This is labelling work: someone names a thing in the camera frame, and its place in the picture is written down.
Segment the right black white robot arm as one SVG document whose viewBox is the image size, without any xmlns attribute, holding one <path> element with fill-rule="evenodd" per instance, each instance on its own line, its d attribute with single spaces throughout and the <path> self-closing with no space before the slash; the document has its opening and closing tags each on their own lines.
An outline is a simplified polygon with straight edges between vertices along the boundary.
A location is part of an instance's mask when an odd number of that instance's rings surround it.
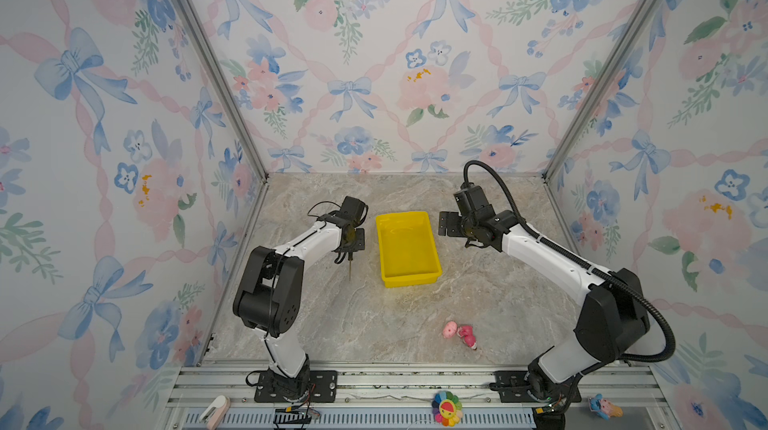
<svg viewBox="0 0 768 430">
<path fill-rule="evenodd" d="M 441 236 L 464 238 L 468 247 L 492 248 L 524 262 L 577 306 L 574 329 L 528 365 L 524 387 L 533 399 L 566 395 L 577 376 L 626 360 L 627 351 L 648 333 L 648 311 L 631 295 L 642 292 L 631 271 L 596 266 L 526 228 L 513 211 L 496 211 L 479 185 L 462 184 L 454 199 L 458 210 L 440 213 Z"/>
</svg>

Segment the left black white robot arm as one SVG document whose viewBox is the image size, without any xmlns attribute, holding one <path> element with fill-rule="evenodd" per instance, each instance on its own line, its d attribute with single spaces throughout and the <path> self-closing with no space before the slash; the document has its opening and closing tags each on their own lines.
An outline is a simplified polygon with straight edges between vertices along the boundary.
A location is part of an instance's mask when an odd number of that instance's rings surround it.
<svg viewBox="0 0 768 430">
<path fill-rule="evenodd" d="M 304 273 L 328 254 L 350 262 L 365 249 L 369 206 L 347 196 L 330 212 L 316 215 L 308 230 L 276 247 L 257 246 L 248 255 L 232 301 L 232 312 L 253 330 L 269 356 L 258 379 L 246 377 L 257 403 L 335 400 L 335 371 L 313 371 L 293 328 L 301 309 Z"/>
</svg>

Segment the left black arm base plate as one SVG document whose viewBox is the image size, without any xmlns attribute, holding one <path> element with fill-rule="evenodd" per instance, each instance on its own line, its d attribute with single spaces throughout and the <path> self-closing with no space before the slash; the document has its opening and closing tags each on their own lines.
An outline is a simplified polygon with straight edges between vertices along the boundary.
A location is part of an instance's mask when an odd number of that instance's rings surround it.
<svg viewBox="0 0 768 430">
<path fill-rule="evenodd" d="M 288 378 L 266 370 L 259 373 L 255 383 L 250 376 L 246 383 L 254 388 L 256 403 L 333 403 L 338 390 L 338 372 L 302 370 L 295 378 Z"/>
</svg>

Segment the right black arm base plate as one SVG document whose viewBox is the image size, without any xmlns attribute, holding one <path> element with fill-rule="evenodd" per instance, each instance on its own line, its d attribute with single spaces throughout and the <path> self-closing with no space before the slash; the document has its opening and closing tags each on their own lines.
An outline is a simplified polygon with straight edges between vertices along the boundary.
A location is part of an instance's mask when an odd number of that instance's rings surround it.
<svg viewBox="0 0 768 430">
<path fill-rule="evenodd" d="M 556 384 L 544 377 L 531 377 L 527 370 L 500 370 L 494 373 L 494 380 L 489 384 L 489 389 L 499 395 L 502 403 L 580 403 L 581 393 L 572 383 L 573 378 Z"/>
</svg>

